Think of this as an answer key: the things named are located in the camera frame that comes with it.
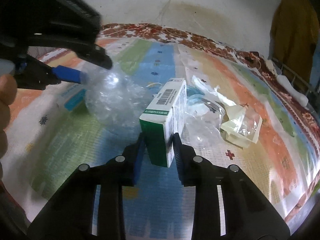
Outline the person's left hand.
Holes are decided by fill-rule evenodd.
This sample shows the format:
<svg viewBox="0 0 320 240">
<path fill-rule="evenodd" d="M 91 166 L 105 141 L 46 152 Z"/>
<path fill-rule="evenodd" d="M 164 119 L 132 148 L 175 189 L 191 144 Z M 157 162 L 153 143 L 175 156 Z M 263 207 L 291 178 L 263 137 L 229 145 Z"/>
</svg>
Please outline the person's left hand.
<svg viewBox="0 0 320 240">
<path fill-rule="evenodd" d="M 8 149 L 8 139 L 5 129 L 10 123 L 10 105 L 15 101 L 17 94 L 16 80 L 10 74 L 1 76 L 1 158 Z"/>
</svg>

